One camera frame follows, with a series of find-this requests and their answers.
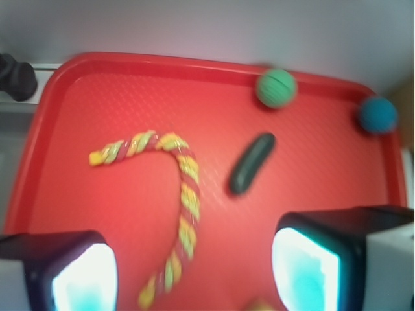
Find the gray surface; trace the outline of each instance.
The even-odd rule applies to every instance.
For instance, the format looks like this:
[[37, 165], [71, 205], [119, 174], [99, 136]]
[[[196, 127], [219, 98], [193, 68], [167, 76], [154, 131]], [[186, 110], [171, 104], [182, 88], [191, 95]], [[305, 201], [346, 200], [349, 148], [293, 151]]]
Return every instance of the gray surface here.
[[0, 103], [0, 232], [36, 105]]
[[378, 93], [414, 75], [413, 0], [258, 2], [0, 1], [0, 51], [49, 64], [84, 51], [269, 64]]

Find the yellow and red rope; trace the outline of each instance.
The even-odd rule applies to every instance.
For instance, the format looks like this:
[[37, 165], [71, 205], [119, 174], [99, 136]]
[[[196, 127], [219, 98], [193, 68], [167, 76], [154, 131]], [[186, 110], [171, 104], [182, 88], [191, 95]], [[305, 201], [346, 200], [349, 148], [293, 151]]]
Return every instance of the yellow and red rope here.
[[180, 168], [181, 193], [178, 236], [165, 264], [147, 281], [138, 297], [138, 305], [148, 309], [155, 298], [168, 293], [180, 280], [197, 244], [196, 229], [200, 219], [199, 166], [189, 145], [174, 133], [158, 135], [149, 130], [135, 135], [131, 140], [120, 140], [107, 144], [102, 150], [89, 155], [92, 166], [111, 164], [147, 150], [170, 152]]

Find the dark green cucumber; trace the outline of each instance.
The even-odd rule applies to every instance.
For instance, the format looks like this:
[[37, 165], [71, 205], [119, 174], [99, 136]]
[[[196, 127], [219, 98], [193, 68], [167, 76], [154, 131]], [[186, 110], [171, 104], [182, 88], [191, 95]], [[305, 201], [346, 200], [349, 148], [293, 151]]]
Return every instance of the dark green cucumber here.
[[232, 193], [243, 194], [248, 190], [275, 143], [275, 136], [271, 133], [262, 134], [251, 143], [233, 169], [229, 183]]

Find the black object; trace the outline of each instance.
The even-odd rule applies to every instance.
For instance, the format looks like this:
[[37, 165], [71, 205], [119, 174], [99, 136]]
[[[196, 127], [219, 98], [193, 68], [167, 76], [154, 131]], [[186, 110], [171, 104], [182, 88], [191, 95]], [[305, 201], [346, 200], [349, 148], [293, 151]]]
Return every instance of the black object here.
[[242, 194], [248, 190], [257, 171], [274, 149], [275, 142], [274, 135], [265, 133], [254, 140], [245, 150], [230, 178], [229, 187], [234, 194]]
[[291, 227], [342, 259], [338, 310], [362, 310], [366, 282], [366, 237], [414, 221], [414, 211], [402, 207], [355, 207], [285, 214], [276, 231]]
[[51, 290], [53, 278], [92, 244], [105, 243], [96, 231], [25, 233], [1, 239], [0, 257], [23, 262], [32, 310], [45, 311], [55, 309]]
[[29, 63], [19, 63], [9, 54], [0, 54], [0, 91], [16, 102], [33, 96], [38, 87], [34, 69]]

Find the red tray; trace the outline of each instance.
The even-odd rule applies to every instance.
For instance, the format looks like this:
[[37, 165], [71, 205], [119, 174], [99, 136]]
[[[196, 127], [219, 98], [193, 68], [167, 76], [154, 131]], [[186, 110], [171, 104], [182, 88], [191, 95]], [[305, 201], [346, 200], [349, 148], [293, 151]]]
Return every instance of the red tray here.
[[[201, 168], [201, 222], [193, 263], [153, 308], [238, 310], [262, 297], [281, 309], [271, 243], [283, 213], [406, 199], [396, 133], [374, 137], [354, 121], [358, 104], [373, 95], [368, 88], [294, 73], [295, 101], [271, 110], [254, 93], [265, 70], [112, 53], [67, 62], [36, 112], [6, 233], [100, 231], [117, 256], [118, 308], [136, 309], [138, 290], [176, 236], [178, 169], [160, 152], [99, 168], [88, 155], [148, 129], [173, 131]], [[249, 192], [233, 197], [231, 169], [261, 132], [274, 133], [278, 146]]]

